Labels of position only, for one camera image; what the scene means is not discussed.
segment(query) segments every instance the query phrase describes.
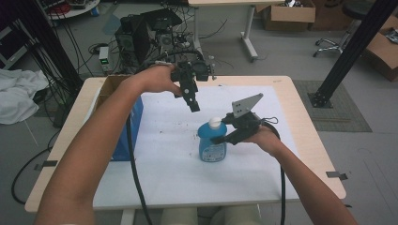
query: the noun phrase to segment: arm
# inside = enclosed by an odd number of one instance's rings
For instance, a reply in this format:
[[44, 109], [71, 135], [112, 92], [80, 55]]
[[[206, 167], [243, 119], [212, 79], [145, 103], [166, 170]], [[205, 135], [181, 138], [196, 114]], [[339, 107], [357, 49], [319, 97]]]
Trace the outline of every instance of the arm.
[[247, 139], [275, 157], [314, 224], [357, 224], [333, 191], [266, 127]]
[[122, 127], [144, 92], [181, 95], [172, 67], [151, 67], [127, 78], [93, 113], [60, 160], [40, 202], [35, 224], [94, 224], [93, 199]]

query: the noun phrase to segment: white bottle cap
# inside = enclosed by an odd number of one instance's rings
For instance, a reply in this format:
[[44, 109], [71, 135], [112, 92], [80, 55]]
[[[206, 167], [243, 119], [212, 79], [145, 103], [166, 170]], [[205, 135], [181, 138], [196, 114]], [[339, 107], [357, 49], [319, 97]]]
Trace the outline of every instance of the white bottle cap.
[[208, 121], [208, 125], [212, 129], [217, 129], [220, 127], [220, 124], [222, 123], [222, 119], [220, 117], [213, 117]]

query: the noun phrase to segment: blue box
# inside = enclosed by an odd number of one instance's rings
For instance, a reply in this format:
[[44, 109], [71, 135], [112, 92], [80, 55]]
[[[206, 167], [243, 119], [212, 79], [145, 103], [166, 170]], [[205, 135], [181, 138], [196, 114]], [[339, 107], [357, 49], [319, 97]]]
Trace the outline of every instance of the blue box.
[[[99, 91], [99, 96], [96, 101], [95, 110], [117, 89], [117, 87], [128, 78], [127, 75], [109, 75], [103, 86]], [[138, 131], [141, 124], [141, 117], [143, 116], [144, 104], [141, 97], [138, 97], [130, 113], [132, 149], [134, 150], [137, 143]], [[129, 143], [127, 141], [127, 126], [123, 127], [117, 142], [114, 154], [111, 161], [130, 161]]]
[[[132, 137], [132, 151], [134, 151], [135, 144], [137, 143], [138, 131], [140, 129], [141, 117], [143, 116], [144, 104], [141, 97], [138, 97], [134, 106], [131, 109], [131, 137]], [[120, 134], [119, 141], [117, 142], [116, 149], [112, 155], [111, 161], [130, 161], [129, 143], [127, 137], [127, 126], [123, 127]]]

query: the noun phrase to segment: bottle label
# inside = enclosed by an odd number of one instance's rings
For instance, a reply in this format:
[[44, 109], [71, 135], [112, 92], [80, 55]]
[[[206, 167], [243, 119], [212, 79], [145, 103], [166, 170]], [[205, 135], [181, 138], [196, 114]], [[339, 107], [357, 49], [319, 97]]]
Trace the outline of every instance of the bottle label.
[[225, 157], [224, 143], [212, 144], [203, 151], [203, 161], [220, 161]]

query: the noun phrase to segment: blue bottle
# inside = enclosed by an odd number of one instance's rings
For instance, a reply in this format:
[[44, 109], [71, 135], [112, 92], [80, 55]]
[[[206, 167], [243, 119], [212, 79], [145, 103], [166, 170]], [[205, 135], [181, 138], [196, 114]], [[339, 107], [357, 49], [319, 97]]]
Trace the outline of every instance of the blue bottle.
[[226, 155], [226, 142], [214, 144], [211, 139], [225, 136], [226, 125], [221, 118], [211, 118], [208, 123], [203, 124], [198, 129], [199, 157], [205, 162], [221, 161]]

